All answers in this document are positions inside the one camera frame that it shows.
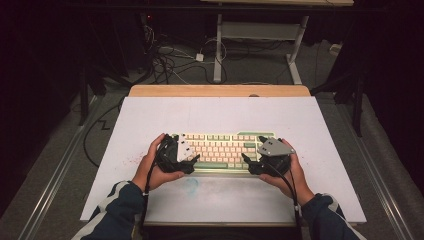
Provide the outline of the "white-framed desk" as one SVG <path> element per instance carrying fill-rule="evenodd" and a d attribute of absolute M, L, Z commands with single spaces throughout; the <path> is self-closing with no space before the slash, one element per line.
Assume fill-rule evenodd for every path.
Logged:
<path fill-rule="evenodd" d="M 311 7 L 313 10 L 334 10 L 342 7 L 351 7 L 353 0 L 202 0 L 212 3 L 213 7 Z M 285 55 L 285 61 L 295 85 L 301 85 L 302 81 L 296 66 L 296 58 L 300 45 L 307 28 L 309 14 L 303 14 L 298 23 L 265 23 L 249 20 L 225 20 L 223 14 L 217 15 L 216 26 L 216 51 L 214 57 L 214 83 L 222 83 L 224 76 L 223 61 L 227 48 L 224 39 L 250 39 L 250 40 L 277 40 L 293 41 L 293 51 Z"/>

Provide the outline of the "black metal stand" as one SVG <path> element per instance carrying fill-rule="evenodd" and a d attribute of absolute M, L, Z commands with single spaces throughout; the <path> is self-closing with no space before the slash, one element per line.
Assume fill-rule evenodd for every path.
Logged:
<path fill-rule="evenodd" d="M 106 94 L 106 87 L 104 83 L 105 77 L 126 88 L 131 88 L 133 86 L 133 84 L 128 80 L 125 80 L 120 75 L 112 72 L 111 70 L 107 70 L 99 64 L 83 64 L 79 72 L 81 111 L 79 122 L 80 126 L 86 122 L 89 115 L 88 90 L 91 89 L 95 96 L 104 96 Z"/>
<path fill-rule="evenodd" d="M 328 80 L 310 90 L 312 96 L 321 92 L 334 92 L 334 100 L 337 104 L 345 104 L 351 100 L 353 102 L 352 127 L 358 137 L 362 136 L 361 115 L 364 77 L 364 71 L 360 67 L 352 67 L 339 77 Z"/>

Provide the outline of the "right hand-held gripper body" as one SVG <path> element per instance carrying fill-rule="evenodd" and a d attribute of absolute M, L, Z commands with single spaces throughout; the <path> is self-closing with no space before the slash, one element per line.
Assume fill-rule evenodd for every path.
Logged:
<path fill-rule="evenodd" d="M 295 150 L 284 144 L 281 139 L 269 137 L 265 143 L 260 142 L 257 152 L 261 155 L 258 161 L 248 164 L 248 171 L 253 175 L 268 174 L 283 176 L 291 167 L 290 155 Z"/>

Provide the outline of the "green and cream keyboard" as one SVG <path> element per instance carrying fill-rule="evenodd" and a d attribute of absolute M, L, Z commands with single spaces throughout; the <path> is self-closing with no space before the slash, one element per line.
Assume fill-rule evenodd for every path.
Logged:
<path fill-rule="evenodd" d="M 271 132 L 238 133 L 183 133 L 183 140 L 189 144 L 192 155 L 198 156 L 194 164 L 196 174 L 248 174 L 245 154 L 252 161 L 258 161 L 257 149 L 262 145 L 260 137 L 274 137 Z"/>

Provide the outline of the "person's left hand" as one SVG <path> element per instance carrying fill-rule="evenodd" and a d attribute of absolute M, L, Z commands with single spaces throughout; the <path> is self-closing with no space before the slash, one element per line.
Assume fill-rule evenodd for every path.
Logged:
<path fill-rule="evenodd" d="M 137 185 L 143 193 L 146 192 L 146 187 L 148 187 L 149 190 L 154 190 L 162 184 L 175 181 L 184 176 L 184 173 L 181 171 L 164 173 L 158 166 L 153 164 L 157 148 L 164 137 L 165 134 L 162 133 L 150 144 L 147 154 L 142 157 L 135 176 L 132 179 L 132 182 Z"/>

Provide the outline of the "person's right hand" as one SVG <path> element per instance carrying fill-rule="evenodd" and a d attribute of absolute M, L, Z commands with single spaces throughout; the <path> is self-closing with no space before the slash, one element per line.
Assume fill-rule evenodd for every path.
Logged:
<path fill-rule="evenodd" d="M 297 154 L 291 154 L 290 158 L 291 169 L 284 175 L 286 181 L 281 177 L 272 177 L 267 174 L 261 174 L 259 179 L 278 188 L 287 197 L 296 198 L 297 203 L 303 206 L 313 199 L 315 194 L 310 190 L 306 182 L 305 174 L 299 163 Z"/>

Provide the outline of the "metal floor rail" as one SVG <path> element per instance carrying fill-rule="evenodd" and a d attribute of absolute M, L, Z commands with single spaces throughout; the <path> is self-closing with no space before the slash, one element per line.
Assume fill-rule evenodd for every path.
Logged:
<path fill-rule="evenodd" d="M 409 227 L 407 226 L 399 206 L 394 199 L 393 195 L 390 193 L 387 185 L 385 184 L 382 175 L 380 174 L 373 157 L 368 151 L 365 142 L 361 137 L 359 137 L 351 125 L 350 114 L 348 109 L 344 105 L 337 106 L 338 112 L 340 113 L 345 125 L 349 129 L 350 134 L 352 135 L 355 145 L 359 148 L 359 151 L 362 155 L 362 162 L 367 172 L 367 175 L 370 178 L 370 182 L 376 191 L 376 194 L 379 198 L 379 201 L 384 209 L 388 220 L 398 240 L 414 240 L 413 234 L 411 233 Z"/>
<path fill-rule="evenodd" d="M 84 134 L 88 132 L 88 124 L 94 119 L 94 115 L 98 111 L 102 101 L 102 96 L 92 97 L 88 106 L 89 113 L 86 119 L 77 127 L 77 130 L 61 157 L 55 171 L 50 177 L 48 184 L 37 201 L 34 210 L 21 231 L 18 240 L 33 240 L 35 238 L 35 235 L 68 172 L 76 149 L 82 142 Z"/>

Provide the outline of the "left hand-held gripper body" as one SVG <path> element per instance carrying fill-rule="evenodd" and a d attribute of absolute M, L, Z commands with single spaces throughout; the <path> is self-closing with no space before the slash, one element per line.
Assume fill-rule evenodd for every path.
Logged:
<path fill-rule="evenodd" d="M 165 173 L 181 171 L 185 174 L 194 172 L 194 164 L 191 162 L 193 148 L 190 146 L 185 134 L 179 134 L 179 139 L 174 140 L 166 134 L 159 145 L 155 156 L 155 162 Z"/>

